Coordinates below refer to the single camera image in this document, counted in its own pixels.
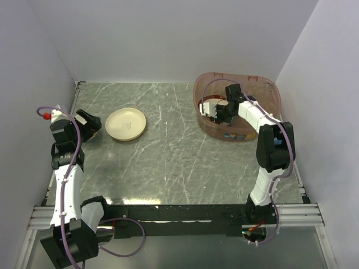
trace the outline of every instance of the marble tabletop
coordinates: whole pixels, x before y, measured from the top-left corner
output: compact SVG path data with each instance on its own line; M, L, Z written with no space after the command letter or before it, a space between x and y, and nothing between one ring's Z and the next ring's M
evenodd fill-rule
M230 143L198 126L193 83L83 83L79 108L101 117L103 128L82 145L85 153L81 199L102 195L113 204L245 203L258 174L256 141ZM144 134L130 142L105 130L117 109L141 110ZM293 174L277 186L278 203L302 203ZM49 192L54 204L56 183Z

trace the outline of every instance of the plate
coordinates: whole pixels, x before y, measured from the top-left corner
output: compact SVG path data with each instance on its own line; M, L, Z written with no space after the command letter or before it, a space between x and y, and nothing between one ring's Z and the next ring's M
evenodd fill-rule
M116 140L130 141L138 138L146 128L146 117L135 108L122 108L106 120L107 133Z

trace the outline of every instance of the wall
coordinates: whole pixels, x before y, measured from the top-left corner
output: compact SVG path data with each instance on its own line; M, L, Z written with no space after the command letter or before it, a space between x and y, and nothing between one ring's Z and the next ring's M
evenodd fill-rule
M339 268L359 264L358 10L355 0L320 0L277 79Z
M40 105L69 108L75 85L27 1L0 2L0 267L13 268L51 175Z
M72 77L275 80L317 0L29 0Z

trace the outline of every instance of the plastic bin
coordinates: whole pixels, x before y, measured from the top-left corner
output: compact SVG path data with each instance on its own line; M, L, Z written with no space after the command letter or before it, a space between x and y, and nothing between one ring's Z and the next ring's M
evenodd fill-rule
M193 90L193 101L196 109L197 122L201 129L209 136L229 142L246 142L257 137L256 131L241 117L236 117L230 126L224 126L211 122L208 117L202 117L199 111L199 104L205 86L212 80L218 78L227 78L235 80L242 86L242 91L247 95L252 95L258 103L274 117L279 119L281 110L280 94L276 85L264 78L258 76L232 75L224 73L205 73L197 78ZM206 90L205 97L219 96L225 97L224 88L233 82L215 81Z

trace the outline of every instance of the white wall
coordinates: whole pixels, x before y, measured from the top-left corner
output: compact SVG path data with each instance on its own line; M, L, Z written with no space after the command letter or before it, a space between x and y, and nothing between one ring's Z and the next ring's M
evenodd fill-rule
M359 266L359 2L320 0L278 79L339 268Z
M51 175L40 105L70 107L74 83L25 0L0 1L0 267L13 268Z
M29 0L75 80L275 80L317 0Z

